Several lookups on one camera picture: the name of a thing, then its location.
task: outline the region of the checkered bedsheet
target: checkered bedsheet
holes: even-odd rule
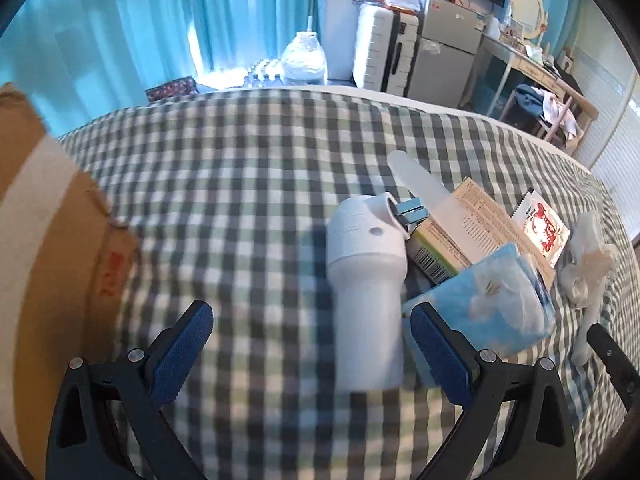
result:
[[[386,165],[395,149],[449,190],[470,176],[509,213],[529,186],[568,225],[599,207],[607,241],[622,254],[602,322],[640,365],[637,267],[610,196],[508,128],[322,91],[264,89],[127,108],[63,144],[140,239],[116,351],[150,343],[194,298],[216,312],[201,358],[164,410],[208,478],[414,478],[455,423],[460,411],[439,389],[425,390],[410,366],[400,390],[334,391],[325,222],[349,196],[409,197]],[[625,412],[600,362],[570,365],[581,314],[557,287],[551,295],[555,331],[516,359],[547,355],[558,365],[584,474]],[[506,416],[505,409],[475,476],[489,465]],[[131,437],[129,449],[150,478]]]

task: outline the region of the wooden desk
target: wooden desk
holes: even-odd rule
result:
[[[491,100],[491,104],[486,112],[486,115],[489,117],[494,111],[495,105],[498,102],[498,98],[500,97],[502,90],[504,89],[504,85],[507,82],[507,78],[511,70],[517,70],[518,72],[523,73],[540,86],[543,86],[550,92],[556,94],[561,100],[564,99],[564,90],[562,89],[562,86],[558,84],[559,77],[557,75],[549,72],[535,61],[530,60],[527,56],[513,47],[483,34],[480,45],[478,46],[478,52],[476,53],[474,63],[471,67],[471,75],[469,76],[466,92],[460,104],[461,107],[466,105],[471,99],[478,76],[486,73],[492,57],[497,57],[502,60],[506,63],[507,67],[504,69],[498,89],[495,92],[494,98]]]

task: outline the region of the blue tissue packet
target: blue tissue packet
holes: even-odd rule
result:
[[[426,387],[434,386],[431,367],[411,334],[412,308],[428,301],[442,319],[477,349],[507,357],[548,337],[556,312],[529,257],[507,244],[457,276],[402,306],[404,340]]]

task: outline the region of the water bottle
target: water bottle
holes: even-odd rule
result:
[[[287,85],[326,85],[326,57],[315,32],[299,32],[282,54]]]

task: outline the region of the wooden chair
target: wooden chair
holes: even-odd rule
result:
[[[560,124],[562,123],[562,119],[566,115],[567,110],[571,110],[575,116],[575,121],[578,123],[578,126],[580,126],[580,129],[582,130],[581,136],[574,137],[564,144],[564,151],[569,155],[573,155],[574,151],[578,147],[578,144],[580,143],[580,140],[584,137],[584,134],[587,133],[587,130],[589,129],[589,126],[591,126],[591,123],[593,123],[593,121],[595,121],[599,117],[600,113],[598,112],[598,109],[587,100],[586,97],[575,91],[567,83],[565,83],[561,79],[558,79],[557,84],[564,92],[566,99],[566,101],[564,102],[564,107],[558,115],[558,119],[555,123],[549,126],[549,124],[545,123],[542,118],[538,118],[539,127],[535,132],[532,133],[537,137],[541,137],[547,142],[551,142],[553,138],[564,141],[564,139],[561,139],[561,137],[559,137],[557,132]],[[504,110],[500,115],[501,121],[504,121],[506,119],[507,113],[515,103],[516,94],[514,90],[511,92],[507,104],[504,105]]]

